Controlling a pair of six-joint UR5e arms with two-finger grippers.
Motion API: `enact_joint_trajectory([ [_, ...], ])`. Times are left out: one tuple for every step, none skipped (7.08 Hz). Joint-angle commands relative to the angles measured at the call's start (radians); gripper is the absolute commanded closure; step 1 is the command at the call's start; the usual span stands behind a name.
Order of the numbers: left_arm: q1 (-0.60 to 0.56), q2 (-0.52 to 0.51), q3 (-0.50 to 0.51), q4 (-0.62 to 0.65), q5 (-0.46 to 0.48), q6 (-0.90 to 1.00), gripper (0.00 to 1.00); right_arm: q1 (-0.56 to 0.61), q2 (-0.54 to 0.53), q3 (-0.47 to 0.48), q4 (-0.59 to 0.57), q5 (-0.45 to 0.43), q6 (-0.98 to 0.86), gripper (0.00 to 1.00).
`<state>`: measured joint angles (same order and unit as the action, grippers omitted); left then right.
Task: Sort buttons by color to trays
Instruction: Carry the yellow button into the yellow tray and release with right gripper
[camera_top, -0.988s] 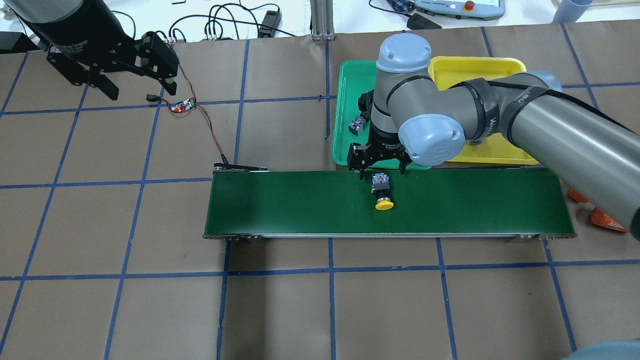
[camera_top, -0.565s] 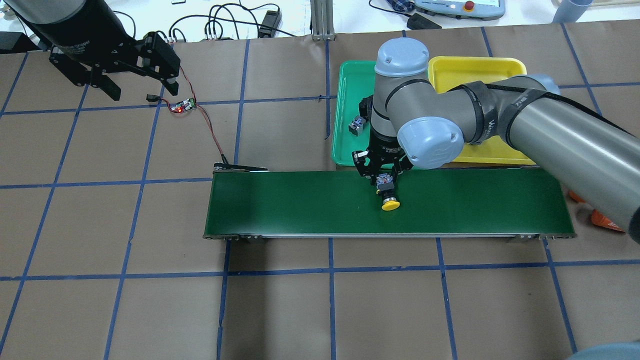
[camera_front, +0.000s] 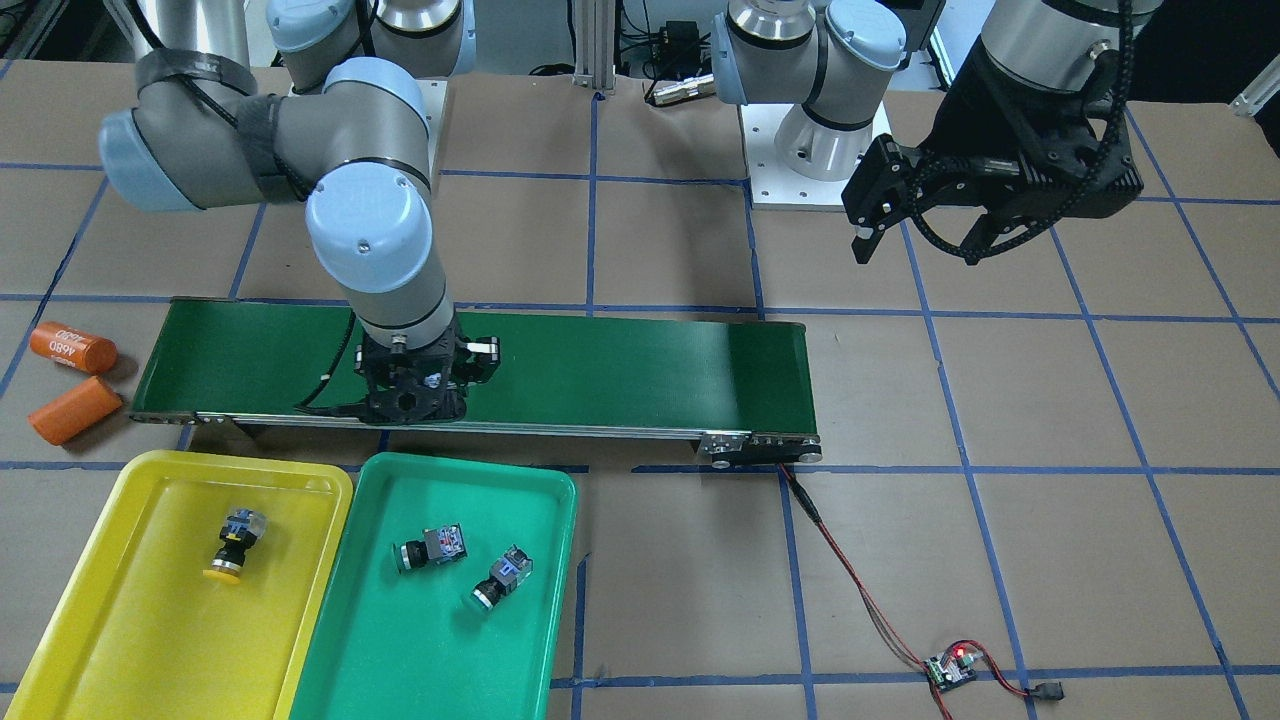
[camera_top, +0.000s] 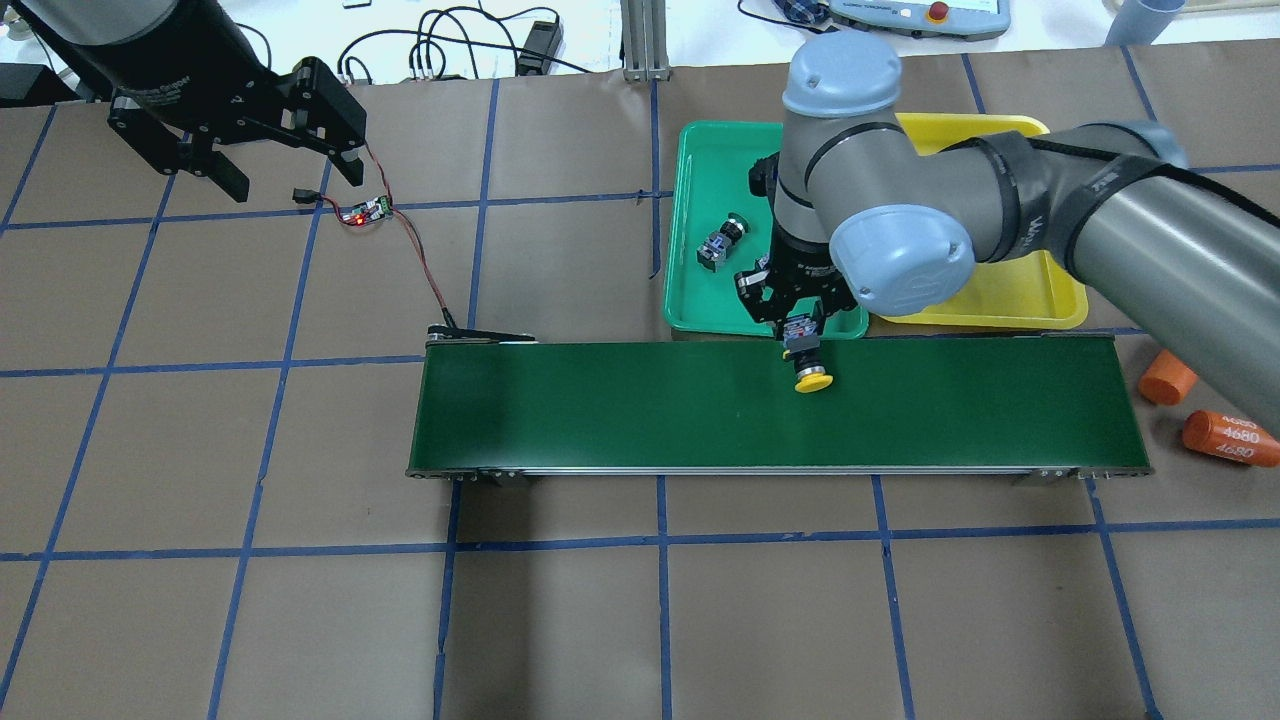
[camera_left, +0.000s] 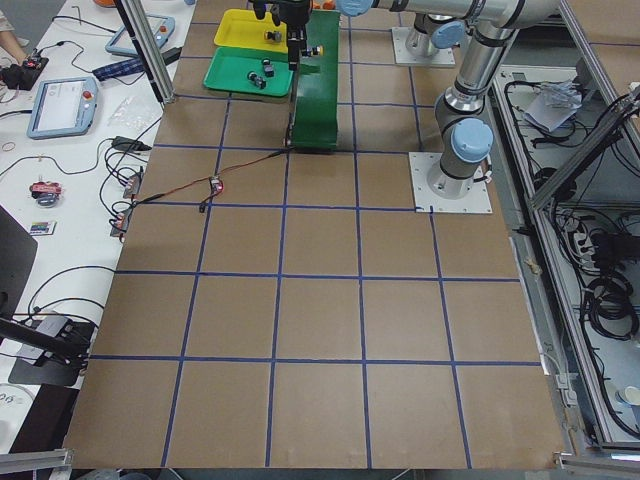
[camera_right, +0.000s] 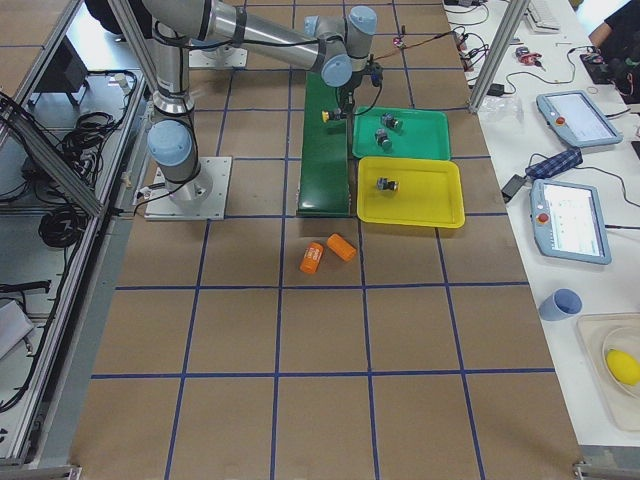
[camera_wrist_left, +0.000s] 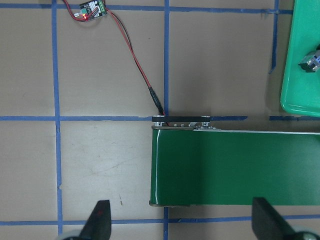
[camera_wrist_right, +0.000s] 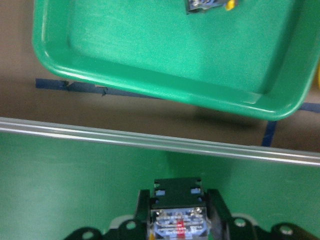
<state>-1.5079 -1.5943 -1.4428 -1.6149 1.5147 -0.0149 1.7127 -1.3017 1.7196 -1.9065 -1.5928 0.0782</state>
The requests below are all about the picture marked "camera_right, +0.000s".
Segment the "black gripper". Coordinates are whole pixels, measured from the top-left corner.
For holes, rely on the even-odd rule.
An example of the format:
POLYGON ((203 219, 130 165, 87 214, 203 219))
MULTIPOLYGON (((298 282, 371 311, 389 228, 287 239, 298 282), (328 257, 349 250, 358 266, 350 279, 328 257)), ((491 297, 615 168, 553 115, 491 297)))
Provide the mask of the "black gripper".
POLYGON ((383 67, 374 59, 373 55, 366 58, 364 67, 354 71, 349 81, 337 88, 337 106, 330 111, 332 121, 347 120, 354 117, 355 90, 359 88, 365 78, 369 78, 373 87, 378 89, 372 105, 375 106, 383 89, 383 67))

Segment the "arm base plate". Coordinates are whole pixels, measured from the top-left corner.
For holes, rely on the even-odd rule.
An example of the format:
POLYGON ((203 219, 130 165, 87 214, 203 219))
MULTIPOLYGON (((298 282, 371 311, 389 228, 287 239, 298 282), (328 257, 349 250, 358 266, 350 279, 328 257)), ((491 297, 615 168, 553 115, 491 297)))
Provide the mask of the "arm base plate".
POLYGON ((144 217, 150 221, 223 220, 227 204, 232 158, 200 157, 199 174, 184 186, 171 182, 166 188, 161 169, 156 168, 154 182, 161 187, 148 195, 144 217))
POLYGON ((243 48, 223 46, 215 49, 193 50, 189 53, 191 70, 227 70, 246 67, 248 52, 243 48))

